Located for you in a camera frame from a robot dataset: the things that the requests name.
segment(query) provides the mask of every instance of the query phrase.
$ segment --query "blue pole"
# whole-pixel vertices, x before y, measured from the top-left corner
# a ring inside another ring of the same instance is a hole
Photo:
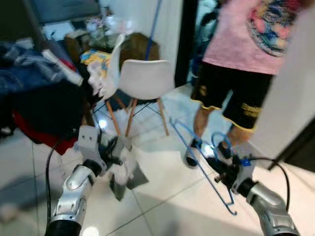
[[[162,3],[162,0],[158,0],[156,15],[154,17],[154,21],[153,21],[153,25],[152,25],[152,29],[151,29],[151,34],[150,34],[150,38],[149,38],[149,42],[148,42],[148,46],[147,46],[147,50],[146,50],[145,60],[148,60],[148,58],[149,58],[149,53],[150,53],[150,49],[151,49],[151,45],[152,45],[152,39],[154,36],[154,32],[156,30],[156,25],[157,25],[157,21],[158,21],[158,13],[159,13],[159,9],[161,7],[161,3]]]

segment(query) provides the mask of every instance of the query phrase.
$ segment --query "white tile floor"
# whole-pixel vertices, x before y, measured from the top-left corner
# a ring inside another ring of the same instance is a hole
[[[192,127],[193,116],[199,104],[189,98],[190,86],[175,89],[163,97],[167,117],[178,119]],[[156,104],[151,108],[158,110]],[[107,111],[97,112],[99,120],[106,122],[107,136],[116,134]],[[115,112],[121,131],[126,130],[128,115]],[[229,123],[219,111],[211,115],[205,132],[209,139],[214,131],[226,132]],[[259,219],[254,210],[240,196],[235,198],[238,215],[230,215],[220,203],[214,190],[200,170],[188,169],[182,162],[185,146],[170,123],[167,137],[158,114],[145,108],[134,117],[130,139],[134,153],[149,179],[149,183],[127,190],[118,202],[108,185],[108,177],[98,178],[88,201],[81,235],[83,236],[208,236],[208,235],[262,235]],[[183,130],[184,138],[190,135]],[[35,145],[21,132],[0,143],[0,235],[43,236],[46,223],[44,168],[49,148]],[[62,157],[52,159],[50,178],[53,206],[61,193],[63,178],[82,156],[75,148]],[[213,170],[202,162],[210,175]],[[315,236],[315,174],[296,167],[286,166],[291,182],[292,215],[301,235]],[[256,168],[254,178],[285,197],[284,178],[279,170],[272,173]],[[225,187],[218,185],[220,191]],[[13,219],[5,222],[4,216]]]

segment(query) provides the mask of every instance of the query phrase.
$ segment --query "white chair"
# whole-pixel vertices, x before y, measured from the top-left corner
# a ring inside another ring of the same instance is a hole
[[[138,99],[157,99],[166,135],[169,135],[161,97],[174,88],[173,70],[166,60],[126,60],[121,71],[120,89],[132,97],[126,137],[129,135],[132,118]]]
[[[125,40],[125,36],[120,34],[116,40],[116,44],[114,50],[111,54],[111,59],[109,61],[108,70],[106,73],[106,81],[110,82],[111,85],[109,89],[106,90],[106,94],[103,96],[102,100],[105,102],[106,107],[112,117],[116,132],[118,135],[121,135],[120,128],[118,126],[117,120],[115,118],[112,106],[110,105],[109,98],[114,97],[114,99],[119,103],[119,105],[127,112],[127,108],[121,99],[114,95],[119,88],[120,83],[120,72],[119,72],[119,57],[120,57],[120,50],[121,45]]]

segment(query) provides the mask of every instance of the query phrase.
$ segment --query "yellow trim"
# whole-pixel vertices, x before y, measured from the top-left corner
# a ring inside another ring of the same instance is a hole
[[[215,106],[205,107],[205,105],[203,105],[203,102],[200,101],[200,100],[194,100],[194,99],[192,99],[192,98],[191,98],[191,100],[194,101],[194,102],[199,102],[199,103],[201,104],[201,107],[202,107],[203,109],[209,110],[209,109],[213,108],[213,109],[216,109],[216,110],[221,110],[220,107],[215,107]]]
[[[232,124],[234,124],[236,127],[240,128],[240,129],[243,129],[243,130],[245,130],[245,131],[247,131],[247,132],[253,133],[253,132],[255,132],[255,130],[256,130],[256,124],[255,124],[255,126],[254,126],[252,129],[248,129],[248,128],[241,127],[240,125],[238,125],[237,123],[235,123],[235,122],[232,121],[231,119],[226,118],[225,116],[223,116],[223,118],[226,119],[226,120],[228,120],[228,121],[231,122]]]

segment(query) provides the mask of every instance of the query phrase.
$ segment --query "person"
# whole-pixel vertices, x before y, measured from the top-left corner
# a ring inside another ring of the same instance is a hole
[[[233,125],[227,136],[232,146],[250,139],[274,75],[283,63],[295,18],[314,0],[225,0],[219,25],[203,58],[192,100],[201,103],[194,119],[194,132],[201,138],[214,110],[222,109],[233,92],[223,117]],[[196,157],[198,140],[190,144]],[[218,144],[228,158],[227,143]],[[190,168],[197,162],[187,150],[184,161]]]

